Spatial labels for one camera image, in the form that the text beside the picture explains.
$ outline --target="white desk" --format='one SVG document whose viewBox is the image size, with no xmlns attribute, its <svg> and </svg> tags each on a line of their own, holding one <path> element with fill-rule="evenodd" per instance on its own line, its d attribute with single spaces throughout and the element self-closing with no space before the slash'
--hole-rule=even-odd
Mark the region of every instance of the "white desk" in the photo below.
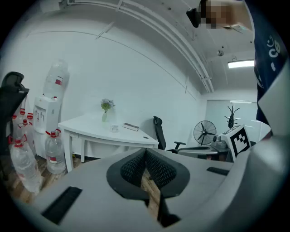
<svg viewBox="0 0 290 232">
<path fill-rule="evenodd" d="M 109 126 L 101 122 L 93 114 L 85 114 L 77 118 L 63 121 L 58 124 L 62 129 L 64 141 L 64 153 L 68 172 L 73 169 L 72 159 L 72 137 L 82 140 L 81 161 L 85 161 L 85 145 L 86 141 L 96 143 L 118 145 L 126 147 L 146 147 L 156 148 L 158 141 L 141 131 L 129 130 L 119 126 L 119 132 L 110 132 Z"/>
</svg>

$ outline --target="person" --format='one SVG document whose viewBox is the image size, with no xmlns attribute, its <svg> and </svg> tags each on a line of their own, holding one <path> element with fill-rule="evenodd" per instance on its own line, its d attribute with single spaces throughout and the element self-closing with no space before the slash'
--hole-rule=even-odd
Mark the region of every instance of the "person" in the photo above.
<svg viewBox="0 0 290 232">
<path fill-rule="evenodd" d="M 201 0 L 198 9 L 187 12 L 194 27 L 205 23 L 211 29 L 234 29 L 239 25 L 253 32 L 254 72 L 257 79 L 257 102 L 271 87 L 282 70 L 288 53 L 281 37 L 251 0 Z M 269 124 L 259 104 L 256 119 Z"/>
</svg>

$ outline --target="wooden floor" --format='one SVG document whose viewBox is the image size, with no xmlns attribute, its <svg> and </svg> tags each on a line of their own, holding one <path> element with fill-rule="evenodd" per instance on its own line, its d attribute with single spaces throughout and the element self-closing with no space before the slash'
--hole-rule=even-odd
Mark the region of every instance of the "wooden floor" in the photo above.
<svg viewBox="0 0 290 232">
<path fill-rule="evenodd" d="M 4 181 L 4 184 L 10 193 L 11 196 L 14 198 L 20 199 L 21 201 L 25 203 L 32 203 L 33 199 L 35 198 L 34 193 L 30 193 L 27 191 L 22 182 L 20 181 L 19 177 L 16 174 L 16 171 L 12 165 L 11 158 L 9 156 L 0 156 L 0 160 L 4 169 L 4 172 L 6 175 L 8 175 L 8 181 Z M 43 176 L 43 186 L 41 191 L 49 187 L 53 182 L 59 180 L 61 177 L 63 177 L 65 174 L 67 174 L 67 171 L 62 174 L 51 174 L 46 166 L 46 159 L 43 159 L 39 156 L 36 156 L 37 164 L 39 171 L 41 175 Z M 80 159 L 73 158 L 73 166 L 74 168 L 77 168 L 80 165 L 84 165 L 85 163 L 82 163 Z M 159 209 L 159 201 L 160 201 L 160 191 L 155 185 L 153 180 L 149 180 L 150 174 L 147 170 L 145 170 L 143 177 L 142 177 L 142 183 L 141 183 L 141 189 L 146 191 L 150 196 L 150 201 L 148 205 L 149 213 L 157 219 L 158 209 Z"/>
</svg>

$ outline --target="small potted plant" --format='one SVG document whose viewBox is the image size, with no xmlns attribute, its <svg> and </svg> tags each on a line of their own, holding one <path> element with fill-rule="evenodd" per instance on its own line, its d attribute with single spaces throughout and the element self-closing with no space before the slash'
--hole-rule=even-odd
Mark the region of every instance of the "small potted plant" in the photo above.
<svg viewBox="0 0 290 232">
<path fill-rule="evenodd" d="M 102 99 L 101 100 L 101 108 L 105 110 L 103 116 L 101 117 L 101 121 L 105 122 L 107 119 L 107 111 L 113 108 L 114 105 L 114 100 L 109 100 L 109 99 Z"/>
</svg>

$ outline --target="black fan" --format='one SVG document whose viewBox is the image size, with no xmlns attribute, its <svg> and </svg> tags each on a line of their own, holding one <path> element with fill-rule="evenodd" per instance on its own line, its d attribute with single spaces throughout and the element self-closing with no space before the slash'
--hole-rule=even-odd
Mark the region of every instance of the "black fan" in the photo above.
<svg viewBox="0 0 290 232">
<path fill-rule="evenodd" d="M 216 133 L 217 133 L 216 127 L 210 121 L 199 122 L 195 126 L 193 131 L 195 140 L 201 145 L 210 144 Z"/>
</svg>

